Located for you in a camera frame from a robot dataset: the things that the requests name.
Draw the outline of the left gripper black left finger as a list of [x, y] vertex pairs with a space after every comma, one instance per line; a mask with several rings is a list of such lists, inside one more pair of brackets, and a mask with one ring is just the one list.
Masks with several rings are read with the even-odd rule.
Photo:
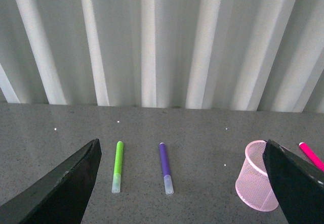
[[101, 160], [98, 139], [1, 206], [1, 223], [81, 223]]

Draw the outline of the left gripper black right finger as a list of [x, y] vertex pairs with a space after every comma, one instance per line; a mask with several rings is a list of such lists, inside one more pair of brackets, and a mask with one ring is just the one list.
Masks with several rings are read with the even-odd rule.
[[288, 223], [323, 223], [323, 171], [273, 140], [263, 161]]

